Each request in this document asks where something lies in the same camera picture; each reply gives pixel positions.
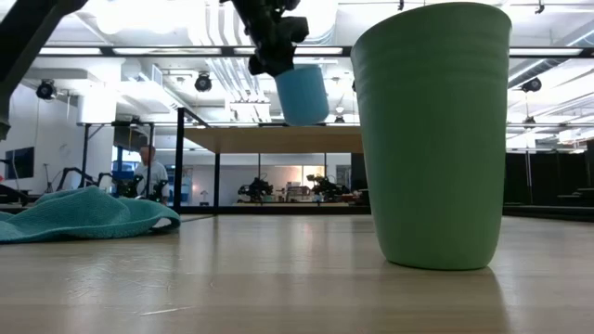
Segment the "table surface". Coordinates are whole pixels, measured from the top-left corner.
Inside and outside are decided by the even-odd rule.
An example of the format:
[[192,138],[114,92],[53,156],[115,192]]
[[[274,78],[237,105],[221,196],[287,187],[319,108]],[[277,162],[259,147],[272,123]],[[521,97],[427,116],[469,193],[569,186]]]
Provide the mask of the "table surface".
[[387,263],[370,216],[0,246],[3,334],[590,333],[594,225],[504,218],[489,268]]

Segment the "white ceiling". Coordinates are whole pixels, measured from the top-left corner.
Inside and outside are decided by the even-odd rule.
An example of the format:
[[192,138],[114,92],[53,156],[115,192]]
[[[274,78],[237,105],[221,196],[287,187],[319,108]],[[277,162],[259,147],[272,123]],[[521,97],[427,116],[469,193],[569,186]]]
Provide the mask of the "white ceiling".
[[[188,37],[187,26],[195,24],[198,18],[192,17],[194,11],[187,9],[187,6],[195,6],[202,0],[170,0],[171,13],[177,22],[177,27],[172,32],[159,34],[149,29],[124,29],[115,34],[105,34],[97,26],[97,4],[106,0],[90,0],[87,6],[80,12],[65,18],[52,34],[49,44],[54,45],[192,45]],[[302,0],[302,3],[316,0]],[[449,1],[406,1],[405,9],[411,9],[426,4],[442,3]],[[505,4],[505,10],[513,22],[511,44],[516,46],[525,45],[568,45],[585,32],[594,31],[594,0],[548,0],[545,11],[536,15],[536,0],[520,1],[479,1],[493,6]],[[0,0],[0,16],[6,13],[14,0]],[[339,0],[338,11],[334,34],[331,43],[333,45],[352,45],[356,39],[368,28],[383,19],[397,15],[397,1],[365,1],[365,0]],[[142,6],[138,9],[138,15],[143,15]],[[350,89],[353,80],[350,59],[337,58],[335,64],[323,65],[327,89],[329,93],[330,108],[337,106],[344,107],[344,113],[357,114],[355,95]],[[69,62],[73,66],[84,67],[100,78],[100,73],[93,72],[96,59],[85,59]],[[198,71],[209,71],[210,68],[204,58],[141,58],[143,67],[149,68],[156,64],[164,70],[176,70],[176,73],[188,74],[196,77]],[[510,61],[510,75],[521,71],[535,60],[512,59]],[[45,58],[37,61],[33,66],[41,68],[57,68],[65,65],[64,61]],[[584,97],[582,103],[571,107],[568,101],[579,96],[587,96],[594,92],[594,61],[592,60],[570,60],[561,66],[547,71],[539,78],[543,82],[543,89],[527,98],[522,92],[510,90],[509,93],[509,120],[520,122],[526,117],[526,110],[531,115],[539,115],[547,111],[548,116],[536,118],[538,122],[552,122],[570,119],[575,115],[584,115],[594,112],[594,100]],[[188,78],[185,84],[179,84],[178,75],[165,75],[166,85],[174,91],[177,96],[207,121],[229,121],[228,113],[213,112],[213,107],[223,108],[225,106],[226,90],[217,78],[213,77],[213,89],[208,93],[197,93],[193,87],[193,80]],[[259,82],[265,95],[271,101],[270,113],[280,117],[280,107],[276,98],[276,87],[274,81],[266,75],[260,76]]]

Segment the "ceiling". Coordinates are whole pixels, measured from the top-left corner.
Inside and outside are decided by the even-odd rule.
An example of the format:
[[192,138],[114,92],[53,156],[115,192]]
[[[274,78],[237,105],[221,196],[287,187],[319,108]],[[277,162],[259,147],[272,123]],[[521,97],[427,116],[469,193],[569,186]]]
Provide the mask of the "ceiling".
[[[241,45],[249,41],[240,33],[242,27],[234,14],[227,19],[227,10],[223,6],[214,6],[218,0],[114,0],[111,5],[127,3],[123,9],[115,11],[121,15],[114,17],[114,10],[105,7],[108,0],[90,0],[79,12],[69,15],[58,25],[52,34],[49,45],[199,45],[206,40],[211,45]],[[418,6],[450,1],[406,1],[405,10]],[[502,0],[479,1],[503,8],[513,23],[511,35],[512,46],[567,46],[594,31],[594,0],[548,0],[546,9],[537,15],[537,1]],[[0,0],[0,16],[3,16],[14,3],[13,0]],[[331,4],[332,1],[302,0],[307,11],[310,24],[328,30],[323,38],[319,37],[311,43],[325,45],[353,45],[357,38],[368,28],[383,19],[397,15],[397,1],[365,1],[336,0],[334,6],[324,7],[320,4]],[[213,8],[218,10],[214,17]],[[122,21],[119,28],[107,27],[105,18]],[[226,23],[231,22],[228,33]],[[197,29],[207,30],[207,37],[200,37]],[[244,59],[221,60],[207,58],[132,58],[130,61],[140,64],[144,73],[149,74],[152,66],[162,71],[163,85],[168,94],[181,104],[193,110],[207,122],[252,122],[253,113],[234,112],[230,109],[229,100],[234,99],[232,83],[229,77],[237,75],[235,84],[237,91],[254,93],[254,100],[269,102],[264,121],[281,122],[282,110],[278,103],[274,80],[267,75],[257,79],[244,75],[246,65]],[[349,58],[309,59],[322,63],[325,84],[329,96],[330,115],[328,122],[333,122],[337,107],[343,109],[345,120],[358,122],[356,96],[351,89],[353,70]],[[537,63],[538,59],[511,59],[510,77]],[[33,64],[38,69],[85,69],[101,78],[101,67],[96,58],[60,59],[39,58]],[[216,70],[228,69],[227,78],[217,75]],[[200,71],[209,71],[213,79],[213,89],[208,93],[198,93],[193,87]],[[594,60],[569,60],[538,75],[543,88],[537,93],[526,95],[524,92],[509,90],[509,122],[522,122],[526,115],[535,116],[537,122],[582,121],[589,114],[594,115]],[[124,96],[118,108],[119,114],[135,113],[144,120],[174,122],[174,113],[163,115],[151,109],[155,104],[134,103],[141,97]],[[523,141],[548,140],[560,130],[538,129],[526,134],[523,128],[509,129],[509,144]]]

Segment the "ceiling duct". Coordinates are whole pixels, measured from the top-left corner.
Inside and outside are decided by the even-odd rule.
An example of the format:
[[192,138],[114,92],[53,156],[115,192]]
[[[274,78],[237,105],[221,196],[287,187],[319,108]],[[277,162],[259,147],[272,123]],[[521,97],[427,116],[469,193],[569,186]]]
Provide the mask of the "ceiling duct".
[[[570,43],[568,46],[578,46],[578,47],[592,47],[594,46],[594,30],[590,31],[589,33],[585,34],[584,36],[580,37],[579,39],[575,40],[574,42]],[[569,60],[569,58],[547,58],[541,59],[536,63],[532,64],[525,70],[522,70],[510,77],[508,81],[508,88],[514,88],[520,84],[527,82],[528,80],[535,78],[536,76],[553,69],[565,61]]]

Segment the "spotlight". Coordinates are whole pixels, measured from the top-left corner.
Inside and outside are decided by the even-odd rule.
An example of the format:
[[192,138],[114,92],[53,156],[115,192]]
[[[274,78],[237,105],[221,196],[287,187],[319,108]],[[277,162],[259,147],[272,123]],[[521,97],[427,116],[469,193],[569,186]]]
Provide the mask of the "spotlight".
[[540,82],[540,80],[538,78],[534,78],[534,79],[524,83],[521,88],[525,93],[538,92],[540,90],[540,88],[542,88],[542,83]]
[[53,101],[58,96],[58,89],[54,86],[53,80],[43,79],[35,94],[45,101]]
[[210,78],[211,74],[209,72],[201,72],[198,74],[198,79],[196,79],[196,83],[194,83],[194,87],[199,92],[208,92],[213,88],[213,82]]

